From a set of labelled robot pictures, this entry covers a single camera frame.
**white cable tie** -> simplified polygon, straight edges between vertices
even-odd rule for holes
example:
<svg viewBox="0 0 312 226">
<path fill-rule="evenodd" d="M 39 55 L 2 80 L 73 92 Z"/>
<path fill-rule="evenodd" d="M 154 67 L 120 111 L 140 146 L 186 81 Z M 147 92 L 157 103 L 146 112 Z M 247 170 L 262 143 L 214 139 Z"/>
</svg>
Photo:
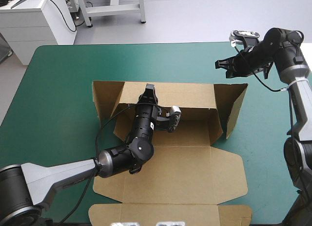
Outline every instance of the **white cable tie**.
<svg viewBox="0 0 312 226">
<path fill-rule="evenodd" d="M 295 83 L 297 83 L 297 82 L 299 82 L 299 81 L 307 81 L 307 82 L 309 82 L 309 80 L 306 79 L 305 77 L 303 77 L 303 78 L 298 78 L 297 80 L 292 81 L 287 87 L 282 88 L 281 91 L 287 91 L 287 90 L 290 88 L 290 86 L 292 86 L 293 84 L 295 84 Z"/>
</svg>

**cardboard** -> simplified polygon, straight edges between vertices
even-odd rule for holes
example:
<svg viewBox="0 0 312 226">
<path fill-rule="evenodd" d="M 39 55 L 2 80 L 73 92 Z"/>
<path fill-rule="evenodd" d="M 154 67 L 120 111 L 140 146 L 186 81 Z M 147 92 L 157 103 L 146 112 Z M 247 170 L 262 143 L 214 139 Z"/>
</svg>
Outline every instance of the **cardboard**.
<svg viewBox="0 0 312 226">
<path fill-rule="evenodd" d="M 184 221 L 186 226 L 248 226 L 251 215 L 250 207 L 244 205 L 98 204 L 89 209 L 93 226 L 138 220 L 141 226 L 155 226 L 160 221 Z"/>
<path fill-rule="evenodd" d="M 211 147 L 223 133 L 220 121 L 226 122 L 227 137 L 232 132 L 247 85 L 152 84 L 160 106 L 181 108 L 180 124 L 174 133 L 154 133 L 155 154 L 140 173 L 95 179 L 96 193 L 123 204 L 92 206 L 93 226 L 133 221 L 142 226 L 159 221 L 196 226 L 248 222 L 248 207 L 218 208 L 248 191 L 242 159 Z M 146 82 L 95 81 L 93 97 L 100 121 L 137 103 L 145 86 Z M 133 118 L 134 110 L 117 117 L 114 133 L 121 140 L 129 133 Z"/>
</svg>

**cabinet drawer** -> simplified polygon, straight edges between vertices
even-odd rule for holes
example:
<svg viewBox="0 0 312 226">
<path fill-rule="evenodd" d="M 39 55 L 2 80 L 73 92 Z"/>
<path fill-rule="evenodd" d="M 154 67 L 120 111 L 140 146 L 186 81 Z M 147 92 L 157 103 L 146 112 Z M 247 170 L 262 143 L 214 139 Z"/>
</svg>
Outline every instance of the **cabinet drawer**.
<svg viewBox="0 0 312 226">
<path fill-rule="evenodd" d="M 32 26 L 48 26 L 48 22 L 41 11 L 0 13 L 0 28 Z"/>
<path fill-rule="evenodd" d="M 0 28 L 0 33 L 8 42 L 55 40 L 50 27 Z"/>
</svg>

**white cabinet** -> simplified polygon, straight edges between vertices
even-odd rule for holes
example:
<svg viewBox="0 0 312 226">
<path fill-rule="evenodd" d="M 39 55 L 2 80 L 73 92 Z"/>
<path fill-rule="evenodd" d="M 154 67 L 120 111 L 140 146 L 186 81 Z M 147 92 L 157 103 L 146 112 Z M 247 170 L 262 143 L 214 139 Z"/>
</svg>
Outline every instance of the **white cabinet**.
<svg viewBox="0 0 312 226">
<path fill-rule="evenodd" d="M 49 0 L 27 0 L 11 9 L 19 0 L 0 7 L 0 33 L 22 64 L 28 65 L 35 50 L 43 45 L 72 45 L 76 33 L 70 31 L 58 9 Z M 65 0 L 53 0 L 67 24 L 75 30 Z"/>
</svg>

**robotic arm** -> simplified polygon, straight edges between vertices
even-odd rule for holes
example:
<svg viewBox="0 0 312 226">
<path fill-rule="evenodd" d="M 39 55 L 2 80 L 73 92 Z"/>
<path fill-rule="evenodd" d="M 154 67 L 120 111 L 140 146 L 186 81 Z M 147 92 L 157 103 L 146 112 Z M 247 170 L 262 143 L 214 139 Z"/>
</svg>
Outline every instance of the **robotic arm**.
<svg viewBox="0 0 312 226">
<path fill-rule="evenodd" d="M 226 69 L 226 78 L 247 77 L 263 72 L 264 78 L 274 63 L 279 78 L 288 84 L 296 124 L 287 135 L 284 154 L 292 182 L 300 195 L 279 225 L 312 225 L 312 90 L 307 80 L 310 69 L 300 50 L 303 33 L 270 29 L 259 42 L 256 32 L 232 31 L 231 45 L 243 44 L 236 56 L 217 60 L 216 68 Z"/>
<path fill-rule="evenodd" d="M 166 117 L 161 109 L 154 85 L 147 84 L 139 97 L 132 129 L 124 145 L 100 152 L 89 159 L 54 167 L 25 163 L 0 169 L 0 226 L 31 226 L 48 210 L 55 194 L 91 176 L 107 178 L 123 171 L 139 172 L 152 158 L 154 130 L 174 132 L 179 123 L 179 107 L 171 107 Z"/>
</svg>

